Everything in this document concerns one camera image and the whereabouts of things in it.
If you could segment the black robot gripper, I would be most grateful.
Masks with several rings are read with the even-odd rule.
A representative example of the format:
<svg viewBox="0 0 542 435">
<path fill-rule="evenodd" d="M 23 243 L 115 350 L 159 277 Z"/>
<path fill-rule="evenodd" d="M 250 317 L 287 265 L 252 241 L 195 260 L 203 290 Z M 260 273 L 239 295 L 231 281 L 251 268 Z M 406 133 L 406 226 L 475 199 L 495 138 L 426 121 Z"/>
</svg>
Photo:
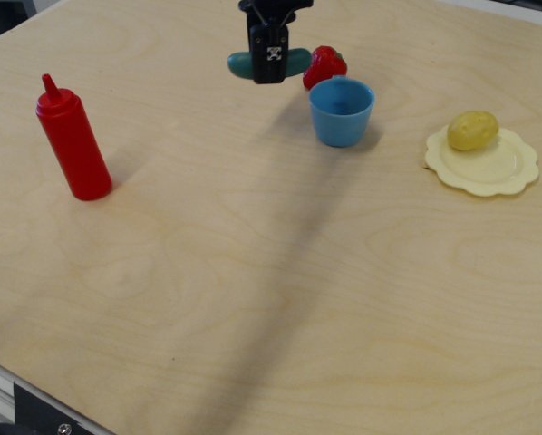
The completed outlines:
<svg viewBox="0 0 542 435">
<path fill-rule="evenodd" d="M 313 0 L 240 0 L 247 15 L 253 80 L 257 84 L 281 83 L 286 77 L 288 36 L 286 26 L 296 12 L 311 8 Z"/>
</svg>

